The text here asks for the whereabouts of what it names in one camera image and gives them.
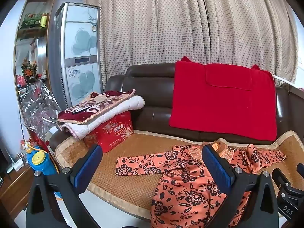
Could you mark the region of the orange black floral garment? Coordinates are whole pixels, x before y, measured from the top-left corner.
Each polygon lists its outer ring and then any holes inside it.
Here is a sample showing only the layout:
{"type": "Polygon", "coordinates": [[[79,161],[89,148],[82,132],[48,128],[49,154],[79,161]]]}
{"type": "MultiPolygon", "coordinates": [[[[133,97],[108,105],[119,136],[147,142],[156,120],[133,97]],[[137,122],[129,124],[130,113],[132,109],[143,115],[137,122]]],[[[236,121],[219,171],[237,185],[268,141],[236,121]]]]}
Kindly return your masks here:
{"type": "MultiPolygon", "coordinates": [[[[280,150],[258,151],[252,144],[239,150],[217,142],[213,148],[246,173],[257,174],[287,158],[280,150]]],[[[162,153],[117,159],[116,176],[162,174],[151,201],[151,227],[205,227],[223,203],[226,194],[210,175],[201,150],[198,145],[176,145],[162,153]]]]}

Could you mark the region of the wooden low side table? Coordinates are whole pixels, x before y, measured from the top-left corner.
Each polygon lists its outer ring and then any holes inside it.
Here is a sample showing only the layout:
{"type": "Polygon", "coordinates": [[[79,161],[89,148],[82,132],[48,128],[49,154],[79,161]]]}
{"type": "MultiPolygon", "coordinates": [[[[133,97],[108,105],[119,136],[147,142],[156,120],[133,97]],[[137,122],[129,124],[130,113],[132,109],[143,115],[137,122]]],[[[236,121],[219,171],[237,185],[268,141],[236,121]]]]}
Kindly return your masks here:
{"type": "Polygon", "coordinates": [[[18,171],[13,170],[4,177],[1,186],[1,204],[12,219],[26,208],[32,182],[33,170],[30,166],[23,166],[18,171]]]}

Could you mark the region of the blue yellow sprayer bottle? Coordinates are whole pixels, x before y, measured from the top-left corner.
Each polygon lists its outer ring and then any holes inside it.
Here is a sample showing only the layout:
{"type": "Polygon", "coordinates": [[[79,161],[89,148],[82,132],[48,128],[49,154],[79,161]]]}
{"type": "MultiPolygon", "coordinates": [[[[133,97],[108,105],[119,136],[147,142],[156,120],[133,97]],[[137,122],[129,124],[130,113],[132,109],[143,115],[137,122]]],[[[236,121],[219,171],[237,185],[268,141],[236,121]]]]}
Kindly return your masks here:
{"type": "Polygon", "coordinates": [[[26,158],[34,171],[40,171],[45,176],[57,174],[57,168],[51,160],[49,154],[35,146],[30,141],[25,141],[24,148],[26,151],[26,158]]]}

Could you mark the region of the white quilted folded blanket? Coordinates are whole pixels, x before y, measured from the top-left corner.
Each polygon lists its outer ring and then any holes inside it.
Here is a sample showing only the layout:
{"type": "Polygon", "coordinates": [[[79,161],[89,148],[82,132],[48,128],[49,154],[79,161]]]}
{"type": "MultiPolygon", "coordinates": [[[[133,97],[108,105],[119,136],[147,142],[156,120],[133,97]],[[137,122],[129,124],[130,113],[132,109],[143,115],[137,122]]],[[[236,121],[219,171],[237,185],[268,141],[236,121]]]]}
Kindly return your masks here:
{"type": "Polygon", "coordinates": [[[139,95],[135,95],[129,98],[128,100],[125,100],[122,103],[118,104],[116,107],[110,109],[110,111],[107,111],[105,114],[99,115],[97,118],[90,120],[84,125],[79,125],[76,123],[64,123],[62,126],[59,127],[62,132],[67,131],[71,133],[71,135],[73,135],[73,137],[75,137],[76,139],[83,139],[99,125],[109,121],[115,116],[122,114],[126,111],[142,109],[144,105],[144,98],[139,95]]]}

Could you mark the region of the woven bamboo sofa mat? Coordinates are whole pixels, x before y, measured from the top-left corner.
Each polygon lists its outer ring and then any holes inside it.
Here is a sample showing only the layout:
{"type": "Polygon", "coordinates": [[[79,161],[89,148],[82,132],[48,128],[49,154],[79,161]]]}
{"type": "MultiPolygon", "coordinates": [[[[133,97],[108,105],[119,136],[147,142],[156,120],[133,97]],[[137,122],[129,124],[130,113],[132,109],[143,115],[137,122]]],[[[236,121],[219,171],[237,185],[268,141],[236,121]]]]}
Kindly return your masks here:
{"type": "MultiPolygon", "coordinates": [[[[303,188],[297,164],[303,143],[289,131],[269,146],[237,145],[220,139],[214,146],[233,167],[247,173],[279,168],[303,188]]],[[[224,202],[201,158],[202,142],[137,131],[103,154],[89,191],[152,227],[204,227],[224,202]]]]}

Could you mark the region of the clear plastic wrap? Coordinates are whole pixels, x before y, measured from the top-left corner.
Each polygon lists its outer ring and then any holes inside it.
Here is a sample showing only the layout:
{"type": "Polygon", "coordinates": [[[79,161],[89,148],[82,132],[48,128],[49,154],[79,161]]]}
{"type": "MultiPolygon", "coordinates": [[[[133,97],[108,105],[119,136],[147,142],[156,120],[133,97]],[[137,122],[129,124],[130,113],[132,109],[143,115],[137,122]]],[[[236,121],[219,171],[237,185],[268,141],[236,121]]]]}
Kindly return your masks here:
{"type": "Polygon", "coordinates": [[[20,89],[20,108],[24,125],[46,142],[58,131],[61,109],[53,93],[39,80],[20,89]]]}

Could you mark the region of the maroon floral folded blanket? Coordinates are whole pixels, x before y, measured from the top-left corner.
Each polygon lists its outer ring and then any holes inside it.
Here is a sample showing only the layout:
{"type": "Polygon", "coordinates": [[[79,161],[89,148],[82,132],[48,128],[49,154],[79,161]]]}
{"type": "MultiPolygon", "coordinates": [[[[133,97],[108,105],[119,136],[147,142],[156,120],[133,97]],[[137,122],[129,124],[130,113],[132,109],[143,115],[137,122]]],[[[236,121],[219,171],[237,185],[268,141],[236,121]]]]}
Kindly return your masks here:
{"type": "Polygon", "coordinates": [[[117,107],[135,94],[135,89],[128,92],[105,91],[102,94],[92,92],[80,103],[58,114],[57,124],[64,123],[84,125],[117,107]]]}

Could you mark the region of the red knit blanket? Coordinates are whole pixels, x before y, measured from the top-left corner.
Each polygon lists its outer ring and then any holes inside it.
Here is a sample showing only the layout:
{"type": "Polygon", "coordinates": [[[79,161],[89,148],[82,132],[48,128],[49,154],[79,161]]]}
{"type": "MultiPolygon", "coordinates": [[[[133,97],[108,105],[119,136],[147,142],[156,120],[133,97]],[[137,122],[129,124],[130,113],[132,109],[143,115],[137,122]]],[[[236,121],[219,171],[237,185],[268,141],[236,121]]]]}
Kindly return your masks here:
{"type": "Polygon", "coordinates": [[[276,114],[273,76],[257,65],[176,62],[171,127],[274,141],[276,114]]]}

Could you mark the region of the artificial flower arrangement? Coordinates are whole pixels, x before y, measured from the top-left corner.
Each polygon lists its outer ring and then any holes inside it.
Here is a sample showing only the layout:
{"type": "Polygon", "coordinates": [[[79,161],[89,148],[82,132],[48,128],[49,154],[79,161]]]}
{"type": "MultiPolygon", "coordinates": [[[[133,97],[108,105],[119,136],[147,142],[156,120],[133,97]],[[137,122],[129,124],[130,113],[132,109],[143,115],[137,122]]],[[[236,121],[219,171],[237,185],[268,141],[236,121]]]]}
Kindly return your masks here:
{"type": "Polygon", "coordinates": [[[37,61],[23,60],[22,73],[27,84],[34,83],[37,81],[37,61]]]}

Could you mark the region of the wooden display cabinet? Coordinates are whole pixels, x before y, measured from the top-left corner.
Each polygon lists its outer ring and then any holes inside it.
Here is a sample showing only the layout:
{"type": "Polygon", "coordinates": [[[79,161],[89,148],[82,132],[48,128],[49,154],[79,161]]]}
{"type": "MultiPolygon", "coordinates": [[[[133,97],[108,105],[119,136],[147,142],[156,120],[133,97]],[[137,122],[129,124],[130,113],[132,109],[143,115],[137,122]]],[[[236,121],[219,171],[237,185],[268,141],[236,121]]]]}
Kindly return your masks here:
{"type": "Polygon", "coordinates": [[[51,12],[54,2],[55,0],[25,0],[17,26],[13,58],[13,72],[16,77],[23,76],[22,63],[24,59],[37,61],[37,81],[42,80],[49,89],[51,88],[51,83],[48,74],[48,46],[51,35],[51,12]],[[42,13],[42,15],[47,15],[45,28],[40,26],[21,28],[22,21],[27,13],[38,12],[42,13]]]}

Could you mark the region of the dark brown leather sofa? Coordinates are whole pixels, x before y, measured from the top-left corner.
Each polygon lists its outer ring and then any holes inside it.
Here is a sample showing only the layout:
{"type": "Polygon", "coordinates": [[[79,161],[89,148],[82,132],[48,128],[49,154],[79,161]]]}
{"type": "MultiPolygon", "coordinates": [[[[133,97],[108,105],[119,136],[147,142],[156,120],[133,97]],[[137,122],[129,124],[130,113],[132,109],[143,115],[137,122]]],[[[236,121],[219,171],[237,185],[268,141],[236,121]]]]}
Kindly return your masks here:
{"type": "MultiPolygon", "coordinates": [[[[259,141],[234,134],[198,132],[169,126],[172,112],[175,64],[142,64],[129,67],[124,75],[108,79],[105,91],[130,91],[142,96],[145,105],[133,110],[133,128],[158,134],[175,136],[195,142],[210,142],[223,138],[230,143],[270,145],[272,141],[259,141]]],[[[303,91],[283,82],[276,88],[277,135],[294,131],[303,140],[303,91]]]]}

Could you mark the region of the silver floor air conditioner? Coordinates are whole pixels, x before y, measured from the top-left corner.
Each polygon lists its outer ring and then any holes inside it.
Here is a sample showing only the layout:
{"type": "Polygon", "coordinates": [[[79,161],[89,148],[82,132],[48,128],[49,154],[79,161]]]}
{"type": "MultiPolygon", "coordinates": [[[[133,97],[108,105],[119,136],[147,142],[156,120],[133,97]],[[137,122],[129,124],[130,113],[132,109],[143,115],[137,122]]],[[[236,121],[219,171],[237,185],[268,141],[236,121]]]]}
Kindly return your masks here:
{"type": "Polygon", "coordinates": [[[103,91],[99,57],[99,8],[63,3],[55,13],[49,79],[61,109],[103,91]]]}

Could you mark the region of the yellow bottle on shelf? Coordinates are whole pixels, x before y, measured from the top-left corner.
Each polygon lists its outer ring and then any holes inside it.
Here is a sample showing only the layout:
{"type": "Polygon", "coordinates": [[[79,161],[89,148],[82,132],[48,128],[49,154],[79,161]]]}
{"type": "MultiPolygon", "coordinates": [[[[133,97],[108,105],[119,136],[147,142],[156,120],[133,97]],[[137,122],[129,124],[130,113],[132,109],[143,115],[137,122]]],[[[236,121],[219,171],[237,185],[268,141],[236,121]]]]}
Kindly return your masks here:
{"type": "Polygon", "coordinates": [[[41,28],[45,28],[46,22],[47,22],[47,15],[46,15],[46,14],[43,14],[43,15],[42,15],[42,18],[41,18],[41,20],[40,20],[40,27],[41,27],[41,28]]]}

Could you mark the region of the beige dotted curtain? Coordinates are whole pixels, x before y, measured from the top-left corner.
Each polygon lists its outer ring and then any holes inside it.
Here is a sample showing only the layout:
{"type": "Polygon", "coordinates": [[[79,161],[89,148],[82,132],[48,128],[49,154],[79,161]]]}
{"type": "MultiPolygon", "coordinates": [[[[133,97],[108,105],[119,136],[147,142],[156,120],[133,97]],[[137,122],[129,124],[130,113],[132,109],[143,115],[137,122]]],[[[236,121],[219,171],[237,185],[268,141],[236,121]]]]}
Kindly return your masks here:
{"type": "Polygon", "coordinates": [[[286,0],[84,0],[100,9],[103,82],[134,65],[257,65],[294,82],[298,37],[286,0]]]}

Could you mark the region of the green jade ornament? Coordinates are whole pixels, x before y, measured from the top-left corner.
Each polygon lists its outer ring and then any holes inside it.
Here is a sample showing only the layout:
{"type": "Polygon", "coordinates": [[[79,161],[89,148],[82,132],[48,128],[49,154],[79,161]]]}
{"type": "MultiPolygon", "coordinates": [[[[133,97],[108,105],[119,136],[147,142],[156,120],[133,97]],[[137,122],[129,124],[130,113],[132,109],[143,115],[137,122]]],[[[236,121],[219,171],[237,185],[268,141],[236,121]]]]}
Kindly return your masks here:
{"type": "Polygon", "coordinates": [[[36,27],[40,25],[42,13],[27,13],[21,24],[21,28],[36,27]]]}

